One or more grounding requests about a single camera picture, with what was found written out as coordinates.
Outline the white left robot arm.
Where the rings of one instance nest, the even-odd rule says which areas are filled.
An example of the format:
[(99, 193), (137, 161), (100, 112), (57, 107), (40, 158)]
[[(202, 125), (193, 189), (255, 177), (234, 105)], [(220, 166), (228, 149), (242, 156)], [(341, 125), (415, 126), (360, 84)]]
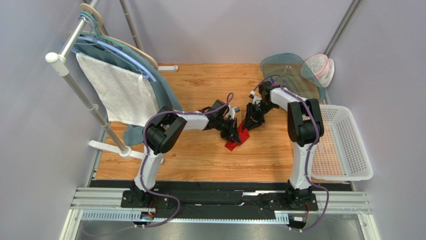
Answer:
[(217, 130), (223, 140), (241, 143), (236, 113), (239, 107), (230, 101), (216, 100), (212, 106), (194, 112), (184, 112), (163, 107), (144, 126), (144, 153), (139, 174), (130, 189), (135, 198), (143, 202), (156, 183), (157, 173), (164, 155), (176, 144), (183, 131)]

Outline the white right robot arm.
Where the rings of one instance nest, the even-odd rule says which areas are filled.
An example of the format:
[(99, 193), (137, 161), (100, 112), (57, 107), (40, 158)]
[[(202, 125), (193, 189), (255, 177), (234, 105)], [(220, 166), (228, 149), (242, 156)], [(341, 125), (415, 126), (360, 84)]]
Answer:
[(265, 115), (275, 108), (287, 112), (287, 132), (294, 144), (293, 167), (288, 187), (287, 202), (298, 203), (312, 198), (310, 170), (313, 152), (324, 135), (324, 123), (319, 100), (300, 97), (276, 83), (264, 81), (250, 93), (242, 128), (253, 130), (265, 123)]

